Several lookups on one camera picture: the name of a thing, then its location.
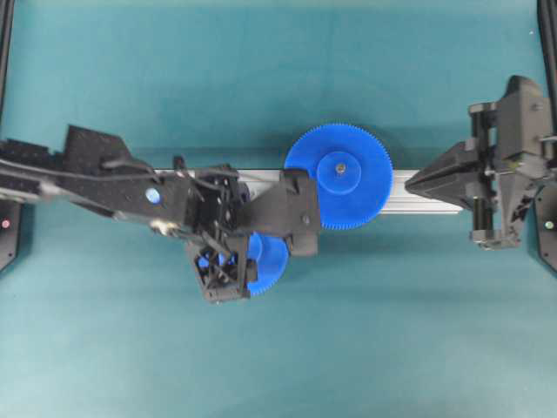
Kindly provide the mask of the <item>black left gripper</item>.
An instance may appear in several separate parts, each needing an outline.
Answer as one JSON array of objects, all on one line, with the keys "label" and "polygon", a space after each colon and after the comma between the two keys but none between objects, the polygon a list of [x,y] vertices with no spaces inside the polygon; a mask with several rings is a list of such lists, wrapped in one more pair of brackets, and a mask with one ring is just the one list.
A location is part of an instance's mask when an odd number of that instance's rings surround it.
[{"label": "black left gripper", "polygon": [[216,165],[196,170],[192,185],[191,230],[200,237],[185,250],[209,303],[252,296],[248,284],[257,280],[257,262],[247,256],[249,238],[231,236],[237,228],[276,237],[321,230],[317,182],[306,170],[239,172]]}]

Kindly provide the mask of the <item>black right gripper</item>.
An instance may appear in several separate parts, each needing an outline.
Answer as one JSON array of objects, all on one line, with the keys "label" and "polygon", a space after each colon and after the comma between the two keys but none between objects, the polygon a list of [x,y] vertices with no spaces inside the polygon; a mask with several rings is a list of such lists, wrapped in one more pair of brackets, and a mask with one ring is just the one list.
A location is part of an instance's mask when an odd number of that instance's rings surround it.
[{"label": "black right gripper", "polygon": [[[487,102],[472,104],[468,108],[471,120],[471,137],[459,142],[439,155],[430,165],[419,170],[405,182],[405,191],[412,200],[427,208],[429,212],[459,213],[472,210],[471,241],[479,248],[494,251],[516,248],[520,238],[512,227],[497,229],[494,214],[502,205],[493,181],[497,179],[494,168],[494,146],[490,142],[490,131],[497,127],[497,104]],[[457,196],[467,187],[466,199]]]}]

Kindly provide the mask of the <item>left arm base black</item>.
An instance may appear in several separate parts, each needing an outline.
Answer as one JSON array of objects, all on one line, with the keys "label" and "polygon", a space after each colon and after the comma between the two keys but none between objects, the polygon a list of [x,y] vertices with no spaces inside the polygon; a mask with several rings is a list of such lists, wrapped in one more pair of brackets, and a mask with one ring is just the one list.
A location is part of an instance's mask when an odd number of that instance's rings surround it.
[{"label": "left arm base black", "polygon": [[1,201],[0,268],[4,272],[17,258],[23,219],[23,205]]}]

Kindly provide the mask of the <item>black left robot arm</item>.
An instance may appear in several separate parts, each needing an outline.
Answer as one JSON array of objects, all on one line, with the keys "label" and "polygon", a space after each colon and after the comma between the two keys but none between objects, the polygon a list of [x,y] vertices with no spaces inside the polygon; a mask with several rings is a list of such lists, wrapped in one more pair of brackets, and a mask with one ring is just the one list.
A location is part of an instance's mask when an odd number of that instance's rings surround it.
[{"label": "black left robot arm", "polygon": [[1,197],[11,206],[63,199],[110,219],[179,239],[204,298],[266,290],[290,257],[313,256],[321,230],[317,183],[303,169],[156,169],[118,136],[70,126],[61,152],[1,144]]}]

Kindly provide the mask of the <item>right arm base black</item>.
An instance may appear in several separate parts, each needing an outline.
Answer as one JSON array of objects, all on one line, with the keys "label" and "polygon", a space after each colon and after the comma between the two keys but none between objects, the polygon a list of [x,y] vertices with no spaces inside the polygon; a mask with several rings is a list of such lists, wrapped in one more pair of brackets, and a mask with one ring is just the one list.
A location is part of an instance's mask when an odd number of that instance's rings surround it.
[{"label": "right arm base black", "polygon": [[538,253],[541,260],[556,272],[556,187],[540,190],[534,203]]}]

